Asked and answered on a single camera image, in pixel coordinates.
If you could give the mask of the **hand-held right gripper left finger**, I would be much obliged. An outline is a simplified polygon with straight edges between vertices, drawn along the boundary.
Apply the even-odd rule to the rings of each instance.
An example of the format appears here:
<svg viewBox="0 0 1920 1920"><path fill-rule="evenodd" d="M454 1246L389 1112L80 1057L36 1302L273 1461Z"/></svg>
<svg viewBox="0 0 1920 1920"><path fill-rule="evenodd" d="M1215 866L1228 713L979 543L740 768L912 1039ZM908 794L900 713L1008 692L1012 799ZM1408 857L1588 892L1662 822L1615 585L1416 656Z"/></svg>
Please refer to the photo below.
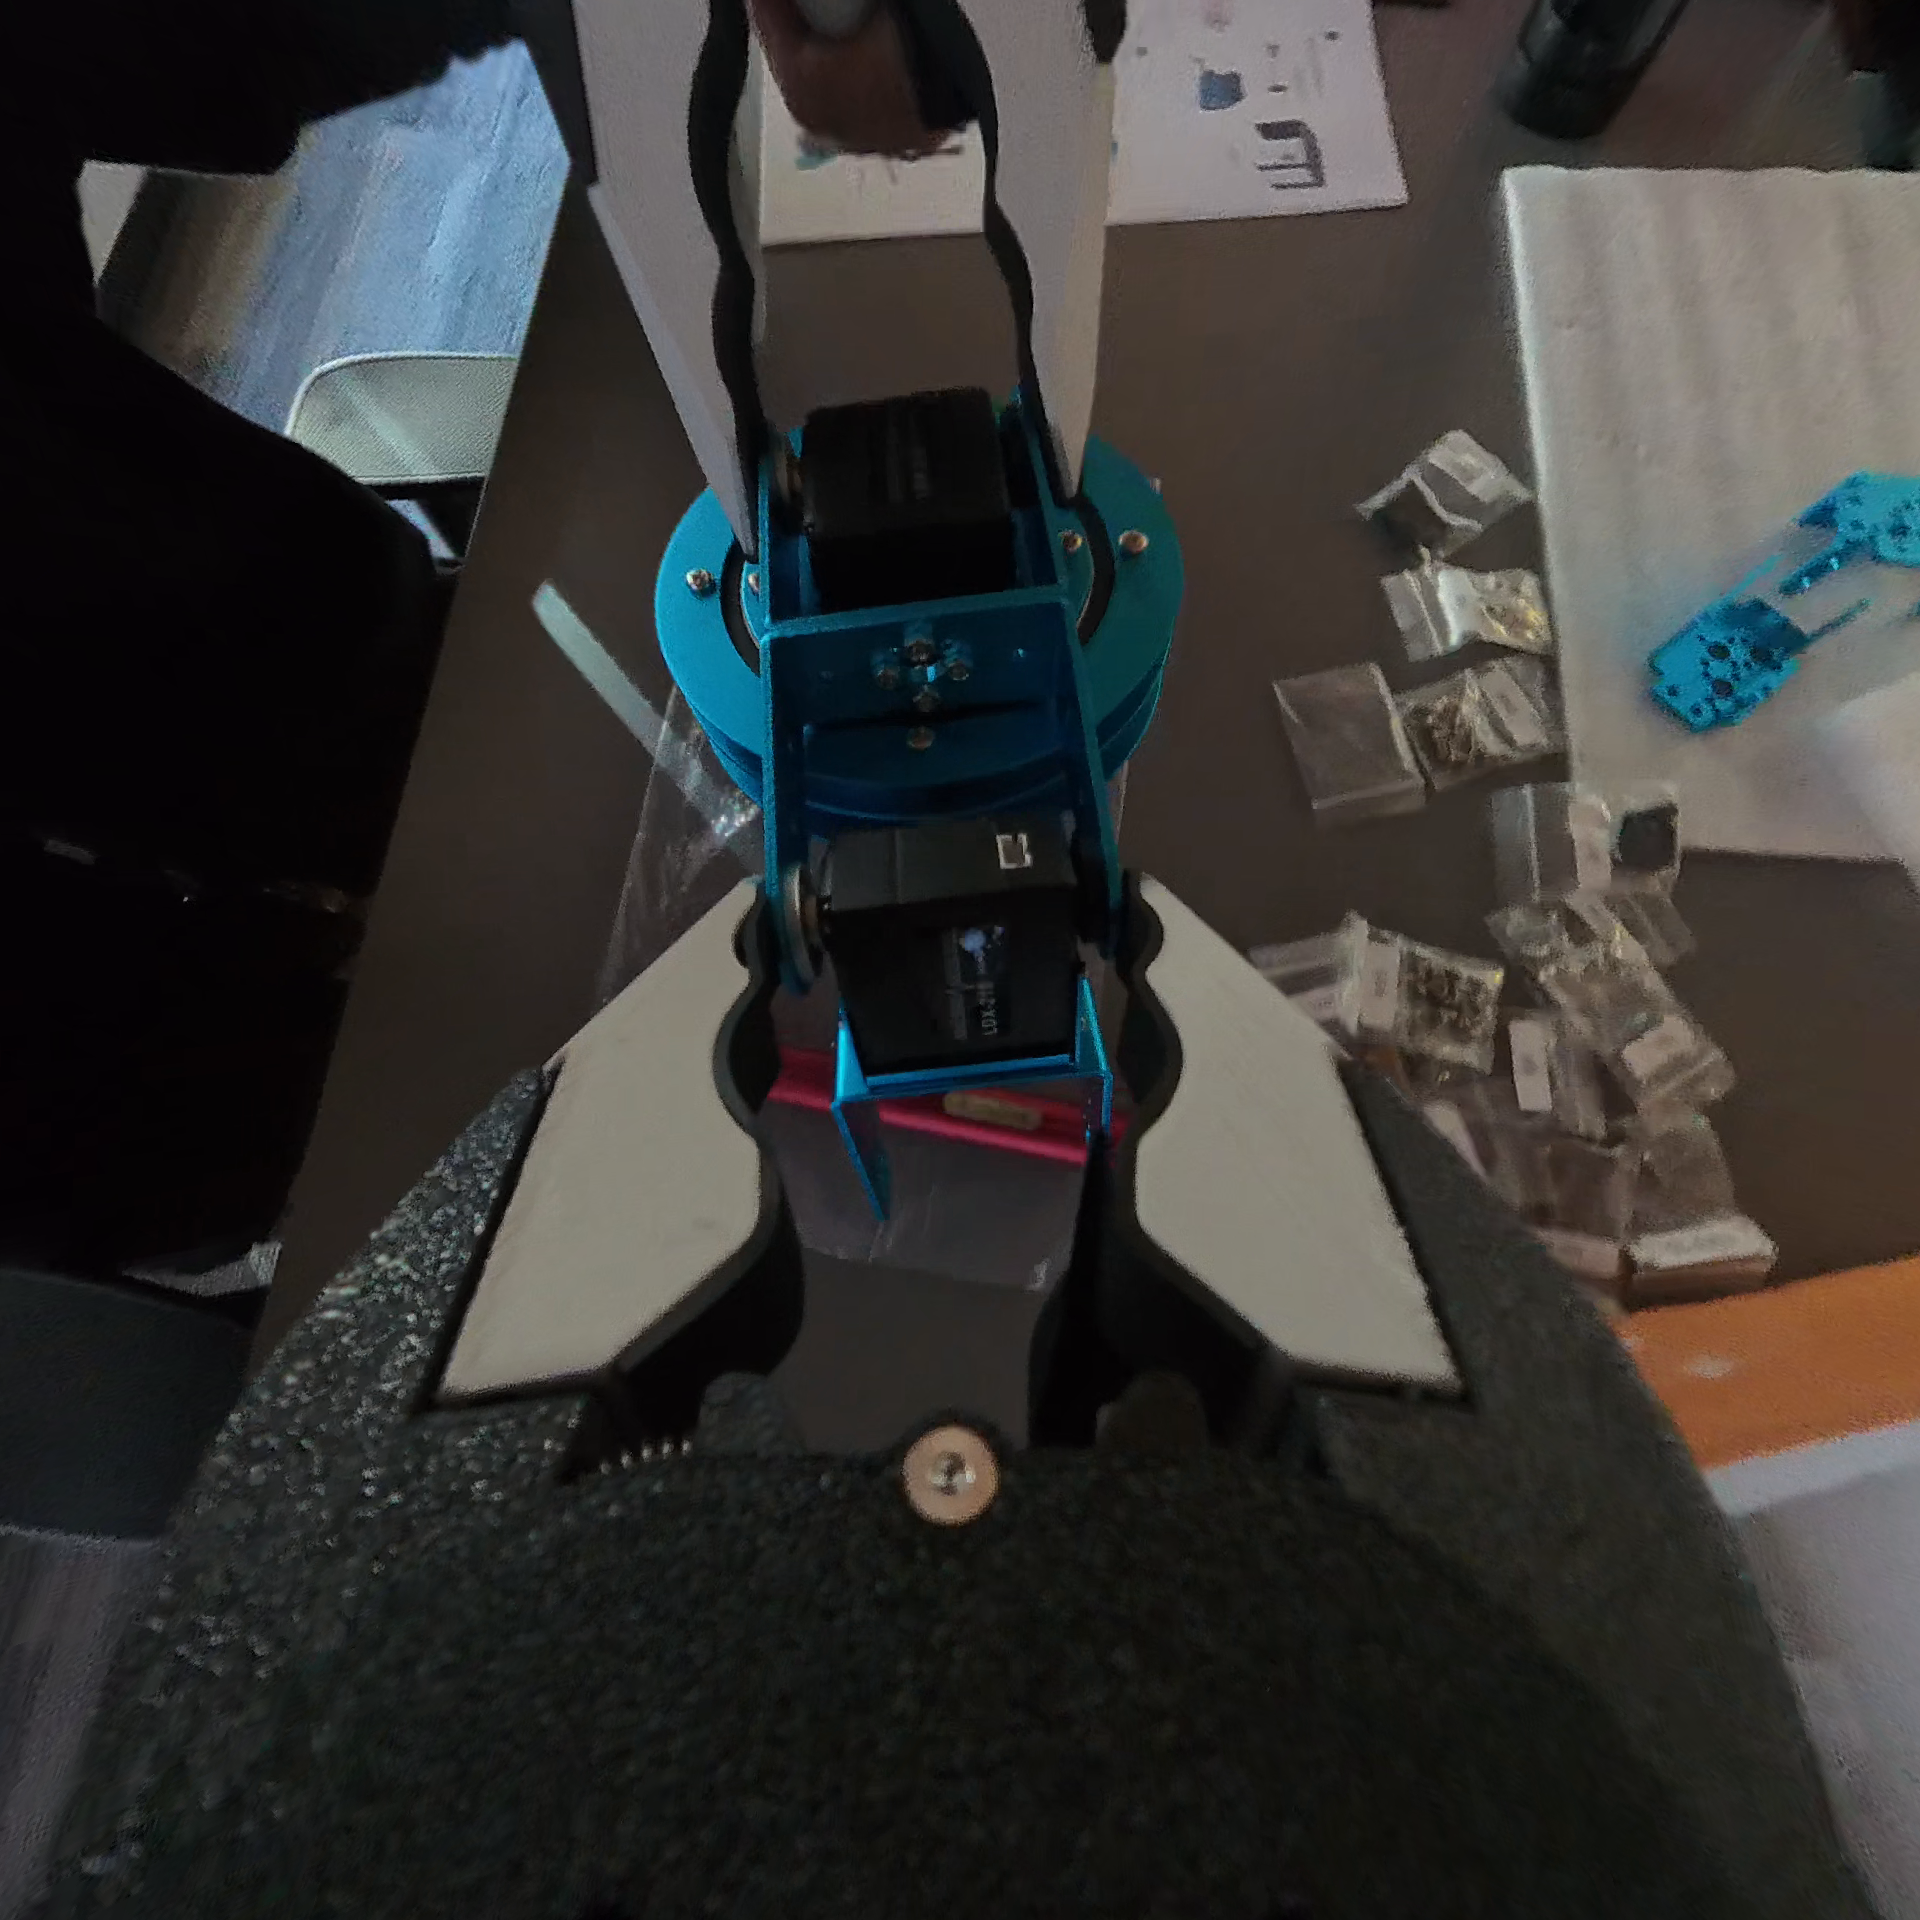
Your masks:
<svg viewBox="0 0 1920 1920"><path fill-rule="evenodd" d="M440 1400L699 1400L784 1356L776 941L739 881L555 1057Z"/></svg>

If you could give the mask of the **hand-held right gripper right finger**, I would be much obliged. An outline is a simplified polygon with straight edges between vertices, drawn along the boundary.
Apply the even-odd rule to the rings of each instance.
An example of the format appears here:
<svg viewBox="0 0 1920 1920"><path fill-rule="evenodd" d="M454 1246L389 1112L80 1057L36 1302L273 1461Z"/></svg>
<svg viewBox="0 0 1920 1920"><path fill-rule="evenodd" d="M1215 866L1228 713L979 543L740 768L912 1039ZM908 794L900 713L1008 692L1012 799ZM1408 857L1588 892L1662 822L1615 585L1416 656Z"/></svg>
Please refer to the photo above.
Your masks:
<svg viewBox="0 0 1920 1920"><path fill-rule="evenodd" d="M1339 1050L1160 879L1137 900L1134 1007L1174 1054L1131 1132L1145 1241L1310 1378L1459 1390Z"/></svg>

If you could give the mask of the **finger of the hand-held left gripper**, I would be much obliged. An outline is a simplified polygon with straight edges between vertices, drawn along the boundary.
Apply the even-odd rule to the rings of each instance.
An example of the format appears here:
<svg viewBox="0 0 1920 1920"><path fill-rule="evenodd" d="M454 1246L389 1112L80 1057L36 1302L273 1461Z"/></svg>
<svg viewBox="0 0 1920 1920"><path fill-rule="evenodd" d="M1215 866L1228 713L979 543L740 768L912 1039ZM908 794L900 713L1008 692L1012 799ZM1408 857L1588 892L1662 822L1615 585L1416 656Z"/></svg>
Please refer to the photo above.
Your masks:
<svg viewBox="0 0 1920 1920"><path fill-rule="evenodd" d="M1015 301L1047 481L1076 501L1096 386L1120 6L983 2L987 233Z"/></svg>
<svg viewBox="0 0 1920 1920"><path fill-rule="evenodd" d="M736 112L752 65L740 2L579 2L587 200L736 543L758 548L767 422Z"/></svg>

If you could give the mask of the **red electric screwdriver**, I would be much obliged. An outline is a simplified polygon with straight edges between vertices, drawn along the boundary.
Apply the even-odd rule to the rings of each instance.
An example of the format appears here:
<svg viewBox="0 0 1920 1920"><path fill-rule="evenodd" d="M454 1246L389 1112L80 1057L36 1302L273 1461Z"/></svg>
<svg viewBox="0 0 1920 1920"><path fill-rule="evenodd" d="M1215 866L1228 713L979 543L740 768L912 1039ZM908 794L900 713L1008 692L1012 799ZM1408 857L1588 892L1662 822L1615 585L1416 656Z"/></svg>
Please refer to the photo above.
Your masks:
<svg viewBox="0 0 1920 1920"><path fill-rule="evenodd" d="M1012 1071L852 1071L836 1050L792 1046L781 1054L767 1106L827 1118L854 1164L885 1159L895 1135L983 1146L1030 1160L1078 1164L1108 1110L1111 1080Z"/></svg>

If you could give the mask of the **blue toy robot arm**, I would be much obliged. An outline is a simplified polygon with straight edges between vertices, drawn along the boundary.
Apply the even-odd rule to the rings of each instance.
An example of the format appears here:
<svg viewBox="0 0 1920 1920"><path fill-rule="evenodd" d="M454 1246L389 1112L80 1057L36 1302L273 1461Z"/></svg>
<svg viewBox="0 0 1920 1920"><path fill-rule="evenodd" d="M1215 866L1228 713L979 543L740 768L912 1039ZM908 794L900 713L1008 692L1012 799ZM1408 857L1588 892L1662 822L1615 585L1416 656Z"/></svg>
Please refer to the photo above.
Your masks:
<svg viewBox="0 0 1920 1920"><path fill-rule="evenodd" d="M1103 440L1056 480L1020 386L823 406L657 569L662 663L758 812L763 949L836 996L832 1118L871 1209L888 1098L1078 1086L1113 1118L1092 965L1125 913L1113 785L1156 706L1183 556Z"/></svg>

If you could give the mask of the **grey desk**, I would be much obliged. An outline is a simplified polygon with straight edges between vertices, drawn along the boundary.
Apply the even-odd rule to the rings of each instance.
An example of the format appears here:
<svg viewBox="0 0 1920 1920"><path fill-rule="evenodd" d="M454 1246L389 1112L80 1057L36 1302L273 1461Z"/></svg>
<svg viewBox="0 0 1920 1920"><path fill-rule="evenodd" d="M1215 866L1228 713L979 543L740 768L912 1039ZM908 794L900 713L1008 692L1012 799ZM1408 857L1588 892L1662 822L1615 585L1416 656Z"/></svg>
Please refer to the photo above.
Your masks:
<svg viewBox="0 0 1920 1920"><path fill-rule="evenodd" d="M1464 946L1480 801L1317 830L1268 680L1375 652L1352 501L1464 424L1524 461L1496 178L1547 149L1488 92L1523 4L1390 12L1411 197L1375 212L1126 225L1094 431L1166 481L1185 604L1121 845L1236 944L1355 904ZM653 689L653 576L699 486L573 190L543 256L476 546L351 978L256 1356L519 1066L587 1018L646 756L532 612L553 581ZM1740 1080L1737 1190L1788 1281L1915 1252L1915 892L1891 866L1686 850L1681 999Z"/></svg>

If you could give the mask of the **person's left hand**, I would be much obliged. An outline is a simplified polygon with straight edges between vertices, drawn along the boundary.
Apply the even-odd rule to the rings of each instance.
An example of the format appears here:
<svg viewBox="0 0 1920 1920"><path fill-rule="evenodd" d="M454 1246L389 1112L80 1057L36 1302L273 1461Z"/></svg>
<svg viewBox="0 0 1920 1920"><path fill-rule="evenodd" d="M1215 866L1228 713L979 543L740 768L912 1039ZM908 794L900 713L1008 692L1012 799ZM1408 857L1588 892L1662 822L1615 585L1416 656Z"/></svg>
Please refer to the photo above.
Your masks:
<svg viewBox="0 0 1920 1920"><path fill-rule="evenodd" d="M796 2L749 2L767 71L800 129L841 152L918 157L944 141L920 112L904 38L887 4L845 37L815 31Z"/></svg>

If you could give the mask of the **printed instruction sheet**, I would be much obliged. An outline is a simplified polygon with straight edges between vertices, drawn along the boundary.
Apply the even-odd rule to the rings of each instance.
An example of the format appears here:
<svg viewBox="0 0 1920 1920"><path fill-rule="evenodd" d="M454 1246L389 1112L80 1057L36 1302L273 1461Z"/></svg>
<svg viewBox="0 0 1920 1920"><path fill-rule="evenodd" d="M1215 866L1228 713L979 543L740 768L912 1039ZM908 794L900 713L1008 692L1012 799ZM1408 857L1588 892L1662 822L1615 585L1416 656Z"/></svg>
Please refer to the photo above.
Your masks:
<svg viewBox="0 0 1920 1920"><path fill-rule="evenodd" d="M1145 2L1116 57L1108 223L1400 208L1408 185L1366 2ZM756 63L743 112L767 247L979 233L973 128L923 160L813 141Z"/></svg>

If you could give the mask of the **clear plastic bag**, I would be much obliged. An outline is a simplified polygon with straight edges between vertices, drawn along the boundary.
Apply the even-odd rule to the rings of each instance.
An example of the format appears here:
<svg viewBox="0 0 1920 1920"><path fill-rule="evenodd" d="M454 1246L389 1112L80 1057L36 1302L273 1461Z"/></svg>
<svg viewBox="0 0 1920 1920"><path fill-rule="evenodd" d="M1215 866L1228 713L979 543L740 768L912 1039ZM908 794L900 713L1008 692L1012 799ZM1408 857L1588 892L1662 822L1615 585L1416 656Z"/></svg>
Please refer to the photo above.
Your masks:
<svg viewBox="0 0 1920 1920"><path fill-rule="evenodd" d="M596 1000L624 991L692 924L761 871L758 812L731 783L686 698L645 689L555 582L535 590L540 628L646 756L645 791ZM780 1054L835 1050L832 978L774 1000ZM1045 1295L1071 1260L1088 1159L1051 1164L895 1135L881 1159L885 1212L827 1118L763 1103L787 1200L811 1257Z"/></svg>

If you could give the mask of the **pile of small screw bags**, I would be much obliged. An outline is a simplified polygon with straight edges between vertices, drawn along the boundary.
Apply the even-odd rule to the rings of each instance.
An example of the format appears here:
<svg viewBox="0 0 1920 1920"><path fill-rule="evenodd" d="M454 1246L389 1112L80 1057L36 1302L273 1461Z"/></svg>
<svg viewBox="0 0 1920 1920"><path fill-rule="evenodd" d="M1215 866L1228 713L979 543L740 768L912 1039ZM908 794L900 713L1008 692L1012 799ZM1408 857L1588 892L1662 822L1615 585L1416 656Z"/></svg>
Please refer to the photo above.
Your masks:
<svg viewBox="0 0 1920 1920"><path fill-rule="evenodd" d="M1675 797L1551 777L1571 743L1545 582L1460 559L1528 501L1469 429L1432 439L1355 509L1396 558L1380 590L1414 680L1349 663L1272 686L1318 824L1484 799L1478 949L1350 910L1248 954L1333 1041L1393 1073L1606 1306L1755 1289L1777 1247L1740 1204L1715 1126L1737 1077L1671 983L1694 949L1672 903Z"/></svg>

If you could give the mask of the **white orange cardboard box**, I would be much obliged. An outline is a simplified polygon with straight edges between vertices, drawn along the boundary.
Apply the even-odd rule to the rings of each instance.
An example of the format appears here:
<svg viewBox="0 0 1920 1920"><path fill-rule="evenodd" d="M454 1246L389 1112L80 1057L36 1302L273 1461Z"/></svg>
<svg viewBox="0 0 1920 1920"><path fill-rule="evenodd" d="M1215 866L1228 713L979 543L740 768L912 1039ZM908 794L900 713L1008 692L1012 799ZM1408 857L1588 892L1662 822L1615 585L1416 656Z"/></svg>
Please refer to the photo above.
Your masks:
<svg viewBox="0 0 1920 1920"><path fill-rule="evenodd" d="M1735 1526L1877 1908L1917 1914L1915 1260L1615 1330Z"/></svg>

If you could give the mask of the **person's dark clothed body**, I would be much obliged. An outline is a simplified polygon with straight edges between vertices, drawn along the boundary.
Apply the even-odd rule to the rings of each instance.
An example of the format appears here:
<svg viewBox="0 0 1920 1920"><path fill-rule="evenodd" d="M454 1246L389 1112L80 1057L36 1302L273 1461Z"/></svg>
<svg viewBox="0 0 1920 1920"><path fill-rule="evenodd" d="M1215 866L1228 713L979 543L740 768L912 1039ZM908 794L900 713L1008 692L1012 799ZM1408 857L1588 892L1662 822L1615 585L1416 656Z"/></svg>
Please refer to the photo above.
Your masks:
<svg viewBox="0 0 1920 1920"><path fill-rule="evenodd" d="M3 1234L73 1276L271 1234L440 646L417 529L103 324L5 194Z"/></svg>

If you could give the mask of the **white foam sheet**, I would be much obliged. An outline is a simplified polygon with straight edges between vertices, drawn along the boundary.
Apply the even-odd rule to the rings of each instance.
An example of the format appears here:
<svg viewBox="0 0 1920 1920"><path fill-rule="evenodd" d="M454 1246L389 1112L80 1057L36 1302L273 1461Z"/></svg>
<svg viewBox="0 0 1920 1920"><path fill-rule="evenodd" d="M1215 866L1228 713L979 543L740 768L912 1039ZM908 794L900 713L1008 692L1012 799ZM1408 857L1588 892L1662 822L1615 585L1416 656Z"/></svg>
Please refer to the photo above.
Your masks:
<svg viewBox="0 0 1920 1920"><path fill-rule="evenodd" d="M1510 167L1503 256L1577 782L1667 783L1692 850L1887 862L1828 714L1915 672L1915 569L1857 559L1782 612L1808 649L1694 733L1648 656L1861 470L1915 476L1917 181L1884 170Z"/></svg>

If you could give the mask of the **blue metal bracket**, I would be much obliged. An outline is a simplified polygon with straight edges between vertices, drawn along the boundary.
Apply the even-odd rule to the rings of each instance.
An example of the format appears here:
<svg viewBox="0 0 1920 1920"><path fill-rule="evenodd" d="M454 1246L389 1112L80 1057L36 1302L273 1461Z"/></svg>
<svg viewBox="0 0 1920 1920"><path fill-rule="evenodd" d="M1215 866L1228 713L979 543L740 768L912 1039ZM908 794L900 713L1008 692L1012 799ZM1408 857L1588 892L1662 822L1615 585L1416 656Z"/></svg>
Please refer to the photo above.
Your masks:
<svg viewBox="0 0 1920 1920"><path fill-rule="evenodd" d="M1648 653L1644 692L1692 735L1740 727L1789 682L1808 649L1881 608L1885 576L1915 569L1915 476L1853 470Z"/></svg>

